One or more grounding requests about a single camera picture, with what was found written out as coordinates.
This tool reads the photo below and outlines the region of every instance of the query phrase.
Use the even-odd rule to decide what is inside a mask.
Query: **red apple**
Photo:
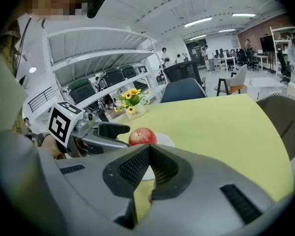
[[[131,146],[137,144],[156,144],[156,135],[148,128],[138,128],[129,136]]]

